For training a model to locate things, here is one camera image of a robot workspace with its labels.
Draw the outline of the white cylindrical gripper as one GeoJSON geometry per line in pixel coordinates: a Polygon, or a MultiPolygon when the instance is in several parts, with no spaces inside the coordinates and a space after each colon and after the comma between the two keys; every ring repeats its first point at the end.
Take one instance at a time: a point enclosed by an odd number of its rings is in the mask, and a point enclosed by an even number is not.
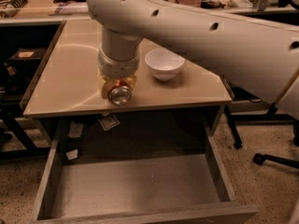
{"type": "Polygon", "coordinates": [[[138,52],[132,59],[126,61],[116,61],[109,58],[102,49],[98,52],[98,86],[103,99],[108,99],[108,93],[113,88],[112,78],[126,77],[126,83],[133,90],[136,84],[134,73],[139,67],[140,53],[138,52]]]}

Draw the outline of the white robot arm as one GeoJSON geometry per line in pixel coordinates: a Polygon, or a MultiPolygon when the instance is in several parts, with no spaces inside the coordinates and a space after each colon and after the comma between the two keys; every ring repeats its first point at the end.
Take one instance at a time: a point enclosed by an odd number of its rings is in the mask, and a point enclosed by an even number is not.
{"type": "Polygon", "coordinates": [[[284,23],[164,0],[87,0],[102,27],[104,77],[133,75],[142,39],[169,49],[299,119],[299,32],[284,23]]]}

